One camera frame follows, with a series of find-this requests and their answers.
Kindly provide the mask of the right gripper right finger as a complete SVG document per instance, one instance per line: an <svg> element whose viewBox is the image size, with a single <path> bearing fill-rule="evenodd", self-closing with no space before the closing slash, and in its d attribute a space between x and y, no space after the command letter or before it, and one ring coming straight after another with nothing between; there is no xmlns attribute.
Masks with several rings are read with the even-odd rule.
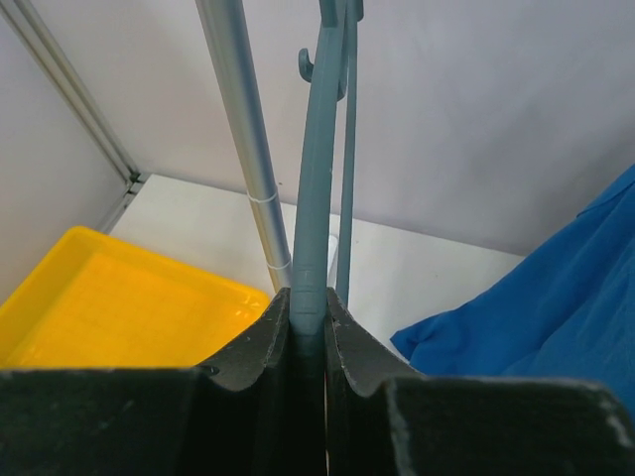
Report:
<svg viewBox="0 0 635 476"><path fill-rule="evenodd" d="M630 475L634 427L603 386L438 378L403 362L327 295L332 475Z"/></svg>

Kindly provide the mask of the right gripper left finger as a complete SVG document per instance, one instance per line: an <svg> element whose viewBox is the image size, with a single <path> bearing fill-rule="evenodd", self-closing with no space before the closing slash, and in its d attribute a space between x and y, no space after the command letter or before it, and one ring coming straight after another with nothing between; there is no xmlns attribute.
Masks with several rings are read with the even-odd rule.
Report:
<svg viewBox="0 0 635 476"><path fill-rule="evenodd" d="M5 475L281 475L289 294L196 366L1 375Z"/></svg>

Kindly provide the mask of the grey-blue hanger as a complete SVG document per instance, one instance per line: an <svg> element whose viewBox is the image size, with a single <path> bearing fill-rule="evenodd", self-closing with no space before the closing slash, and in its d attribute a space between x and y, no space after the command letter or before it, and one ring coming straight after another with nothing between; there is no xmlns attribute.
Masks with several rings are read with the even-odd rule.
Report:
<svg viewBox="0 0 635 476"><path fill-rule="evenodd" d="M321 1L315 57L299 52L310 87L294 235L290 323L298 361L321 361L326 313L328 238L337 102L356 110L357 23L361 1Z"/></svg>

